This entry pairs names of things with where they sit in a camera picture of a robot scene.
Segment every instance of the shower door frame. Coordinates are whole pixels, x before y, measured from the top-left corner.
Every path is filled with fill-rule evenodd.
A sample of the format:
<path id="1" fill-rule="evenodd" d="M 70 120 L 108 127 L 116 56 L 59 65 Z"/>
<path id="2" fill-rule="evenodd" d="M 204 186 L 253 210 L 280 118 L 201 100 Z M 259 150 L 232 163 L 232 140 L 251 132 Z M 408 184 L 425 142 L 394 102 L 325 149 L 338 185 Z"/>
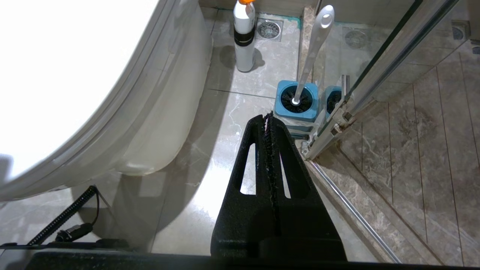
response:
<path id="1" fill-rule="evenodd" d="M 372 96 L 382 82 L 458 1 L 422 1 L 395 39 L 389 44 L 388 53 L 383 53 L 363 79 L 360 77 L 361 81 L 356 83 L 356 87 L 351 92 L 346 89 L 349 94 L 346 95 L 344 103 L 339 104 L 325 125 L 310 134 L 310 143 L 302 146 L 302 154 L 305 159 L 314 159 L 340 137 L 343 131 L 355 121 L 355 115 L 370 103 Z"/>

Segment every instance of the orange bottle cap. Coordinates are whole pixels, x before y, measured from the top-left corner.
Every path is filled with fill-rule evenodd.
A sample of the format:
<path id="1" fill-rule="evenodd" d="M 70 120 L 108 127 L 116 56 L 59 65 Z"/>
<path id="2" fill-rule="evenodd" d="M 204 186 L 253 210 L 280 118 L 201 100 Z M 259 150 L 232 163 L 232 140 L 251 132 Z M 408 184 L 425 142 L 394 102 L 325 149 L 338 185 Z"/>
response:
<path id="1" fill-rule="evenodd" d="M 252 2 L 255 2 L 255 0 L 239 0 L 239 3 L 242 5 L 248 5 Z"/>

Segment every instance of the toilet brush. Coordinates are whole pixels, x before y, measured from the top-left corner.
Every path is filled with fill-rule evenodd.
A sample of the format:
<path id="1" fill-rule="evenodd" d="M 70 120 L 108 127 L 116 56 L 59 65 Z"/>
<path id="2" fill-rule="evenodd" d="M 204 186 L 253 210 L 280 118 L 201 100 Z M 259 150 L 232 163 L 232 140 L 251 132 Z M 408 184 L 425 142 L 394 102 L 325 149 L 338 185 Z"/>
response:
<path id="1" fill-rule="evenodd" d="M 315 24 L 312 27 L 312 34 L 310 36 L 310 44 L 308 46 L 307 59 L 303 66 L 300 81 L 295 92 L 284 91 L 281 95 L 282 105 L 291 112 L 304 112 L 312 106 L 311 96 L 304 93 L 305 83 L 312 71 L 313 64 L 317 58 L 320 47 L 325 42 L 330 28 L 333 23 L 335 12 L 331 5 L 327 5 L 318 13 Z"/>

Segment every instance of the toilet bowl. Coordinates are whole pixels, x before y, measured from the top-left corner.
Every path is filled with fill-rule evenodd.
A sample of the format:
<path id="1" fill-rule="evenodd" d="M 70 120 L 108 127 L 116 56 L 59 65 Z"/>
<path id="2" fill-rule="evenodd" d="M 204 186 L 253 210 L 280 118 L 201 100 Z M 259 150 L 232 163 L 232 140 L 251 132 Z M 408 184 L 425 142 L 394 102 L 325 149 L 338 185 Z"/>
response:
<path id="1" fill-rule="evenodd" d="M 111 170 L 145 175 L 175 158 L 212 52 L 198 1 L 8 1 L 7 22 L 0 201 Z"/>

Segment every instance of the spray bottle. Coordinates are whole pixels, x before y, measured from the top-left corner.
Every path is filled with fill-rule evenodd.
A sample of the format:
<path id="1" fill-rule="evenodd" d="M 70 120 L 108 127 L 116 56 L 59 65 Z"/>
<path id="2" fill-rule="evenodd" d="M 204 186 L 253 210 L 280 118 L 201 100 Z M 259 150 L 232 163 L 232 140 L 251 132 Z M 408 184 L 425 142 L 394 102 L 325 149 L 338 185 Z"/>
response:
<path id="1" fill-rule="evenodd" d="M 237 69 L 248 72 L 253 68 L 253 52 L 255 47 L 255 0 L 237 0 L 233 9 L 235 28 L 235 59 Z"/>

